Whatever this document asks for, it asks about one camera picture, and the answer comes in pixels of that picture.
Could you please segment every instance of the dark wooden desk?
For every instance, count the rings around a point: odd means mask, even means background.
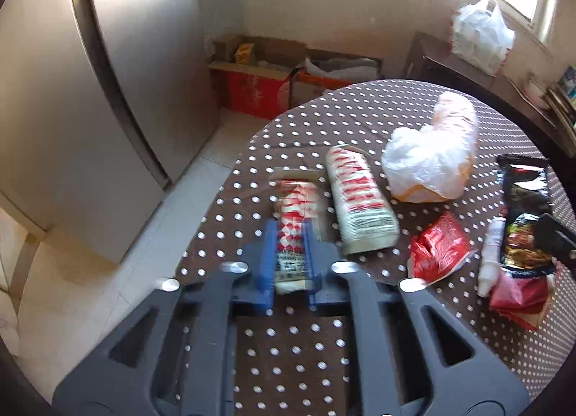
[[[410,80],[425,81],[469,94],[515,122],[534,142],[558,174],[576,206],[576,148],[564,135],[553,113],[537,109],[526,101],[508,78],[491,77],[450,53],[449,46],[425,33],[417,32],[408,53],[404,75]]]

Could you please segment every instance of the cardboard box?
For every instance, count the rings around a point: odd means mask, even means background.
[[[267,66],[234,63],[234,54],[243,43],[254,44],[256,60],[267,62]],[[223,106],[265,119],[273,119],[290,108],[290,77],[305,58],[303,43],[226,35],[214,41],[214,50],[216,60],[209,68]]]
[[[306,49],[306,55],[311,61],[329,60],[333,58],[344,59],[358,59],[364,58],[361,55],[338,53],[333,51],[325,51],[321,49]],[[382,59],[374,57],[367,57],[376,61],[378,70],[381,73]],[[307,103],[312,99],[321,96],[327,89],[334,90],[341,87],[352,85],[353,82],[347,80],[339,80],[337,78],[317,77],[310,75],[306,69],[300,68],[292,77],[292,85],[290,94],[290,108],[297,107],[301,104]]]

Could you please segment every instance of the red box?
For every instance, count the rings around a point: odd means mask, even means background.
[[[231,63],[241,43],[255,45],[260,66]],[[209,68],[222,105],[270,120],[290,108],[290,77],[306,56],[303,43],[227,35],[215,40],[214,46],[217,60]]]

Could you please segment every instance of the brown tablecloth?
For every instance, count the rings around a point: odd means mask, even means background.
[[[194,236],[177,277],[184,284],[201,281],[223,260],[241,257],[242,247],[264,229],[273,213],[275,187],[267,180],[274,167],[320,169],[325,174],[327,150],[352,144],[371,156],[372,170],[391,200],[401,236],[391,249],[351,255],[372,277],[396,284],[406,276],[412,236],[435,221],[443,210],[459,219],[480,249],[489,220],[500,208],[496,156],[506,152],[541,156],[524,132],[471,96],[479,119],[476,164],[464,196],[452,202],[415,204],[392,199],[379,158],[398,126],[420,128],[430,123],[438,96],[447,89],[408,80],[382,80],[351,85],[291,109],[258,132],[238,161]],[[558,178],[548,174],[554,215],[576,229],[574,213]],[[339,240],[330,185],[321,186],[328,202],[329,237]],[[488,309],[476,295],[479,255],[434,285],[438,299],[486,342],[525,383],[531,398],[548,384],[576,338],[576,284],[558,268],[558,288],[541,328],[525,331]],[[346,317],[319,317],[302,297],[276,297],[266,317],[238,319],[235,400],[238,415],[344,415],[349,380]]]

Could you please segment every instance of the white plastic bag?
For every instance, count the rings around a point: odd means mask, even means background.
[[[472,103],[446,91],[434,106],[432,125],[398,127],[382,155],[393,196],[403,202],[458,198],[472,170],[478,120]]]
[[[458,10],[450,41],[454,54],[494,76],[514,46],[514,31],[506,27],[496,1],[494,10],[488,10],[489,1],[481,0]]]

